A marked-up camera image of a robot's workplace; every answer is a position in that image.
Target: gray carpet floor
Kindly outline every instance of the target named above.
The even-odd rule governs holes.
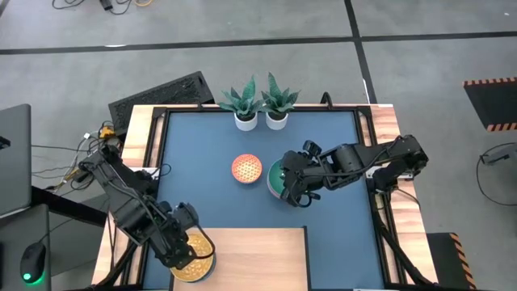
[[[517,2],[511,0],[351,3],[361,36],[517,31]],[[97,53],[20,50],[317,36],[352,36],[343,1],[155,0],[147,7],[131,4],[125,15],[114,16],[98,1],[58,11],[50,1],[3,0],[0,108],[31,104],[34,144],[76,147],[84,133],[110,119],[108,103],[197,70],[216,101],[222,100],[221,90],[243,86],[252,74],[257,87],[265,87],[271,71],[280,85],[301,90],[301,102],[318,102],[329,91],[335,102],[366,103],[364,71],[351,42]],[[478,288],[514,289],[517,209],[481,195],[475,166],[479,154],[517,141],[517,133],[487,133],[461,83],[517,76],[517,37],[373,41],[363,47],[377,102],[395,105],[402,133],[415,135],[430,157],[415,181],[427,232],[460,235]],[[66,166],[73,156],[34,149],[32,168]],[[516,170],[511,161],[482,167],[480,180],[494,199],[517,203]],[[33,179],[40,187],[53,183]],[[94,185],[70,199],[97,205],[102,194]],[[78,223],[52,234],[53,289],[90,283],[101,233]],[[83,254],[74,258],[71,247]]]

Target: computer mouse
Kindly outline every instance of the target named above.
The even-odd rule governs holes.
[[[47,248],[42,242],[34,242],[28,246],[19,263],[19,274],[23,281],[34,283],[43,275],[45,269],[45,253]]]

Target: orange black hazard stripe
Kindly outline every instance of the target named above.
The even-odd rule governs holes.
[[[482,85],[482,84],[509,83],[509,82],[517,82],[517,77],[491,78],[491,79],[485,79],[485,80],[463,81],[463,87]],[[505,123],[505,124],[488,124],[486,126],[486,130],[490,131],[490,132],[516,130],[516,129],[517,129],[517,122]]]
[[[472,272],[470,271],[469,264],[467,263],[467,258],[465,257],[465,252],[463,251],[463,247],[461,246],[460,238],[457,234],[450,233],[452,240],[454,241],[454,245],[456,250],[458,251],[458,257],[461,261],[461,267],[463,267],[463,271],[465,273],[465,278],[469,283],[470,289],[476,289],[476,283],[474,282],[474,278],[472,276]]]

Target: light wood panel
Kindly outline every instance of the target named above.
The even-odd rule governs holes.
[[[217,105],[207,104],[206,108],[217,107]],[[326,107],[325,104],[297,104],[299,108],[302,107]],[[335,104],[339,106],[365,106],[365,104]],[[128,167],[142,167],[144,162],[145,147],[149,137],[149,128],[152,120],[153,105],[137,105],[133,108],[131,121],[129,123],[128,135],[122,153],[124,164]],[[169,108],[196,108],[194,104],[183,105],[167,105]],[[387,142],[395,139],[400,134],[397,117],[393,105],[390,104],[375,104],[370,105],[372,109],[372,118],[376,131],[377,142]],[[368,131],[363,126],[364,134]],[[365,136],[367,144],[370,142],[368,135]],[[414,186],[411,182],[401,181],[400,188],[412,193],[414,195]],[[404,197],[400,193],[394,193],[391,206],[393,209],[393,218],[395,227],[397,228],[397,236],[399,243],[404,252],[411,259],[413,264],[420,270],[420,272],[429,280],[436,282],[436,272],[431,258],[431,251],[427,243],[422,216],[418,206],[414,201]],[[122,254],[127,246],[127,237],[120,231],[117,234],[116,254]],[[395,268],[393,253],[385,245],[386,256],[389,265],[389,273],[392,282],[397,282],[397,269]],[[95,268],[94,278],[92,283],[102,280],[107,272],[109,272],[109,258],[110,258],[109,236],[105,230],[103,241],[99,249],[99,259]],[[132,271],[130,274],[130,283],[136,282],[138,262],[140,262],[141,250],[137,249],[132,262]]]
[[[308,289],[303,229],[204,230],[216,244],[216,267],[195,284],[175,280],[174,291]]]

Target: green succulent plant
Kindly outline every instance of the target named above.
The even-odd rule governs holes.
[[[251,76],[251,80],[247,83],[242,91],[242,97],[232,87],[230,92],[222,91],[226,96],[226,99],[230,101],[227,103],[218,103],[222,109],[234,112],[240,120],[250,120],[254,114],[258,112],[263,104],[262,100],[258,100],[255,103],[255,80]]]
[[[289,88],[282,92],[276,85],[275,76],[271,73],[268,74],[267,81],[269,82],[269,92],[261,91],[265,102],[262,110],[277,116],[283,116],[294,109],[293,104],[298,99],[300,92],[289,94]]]

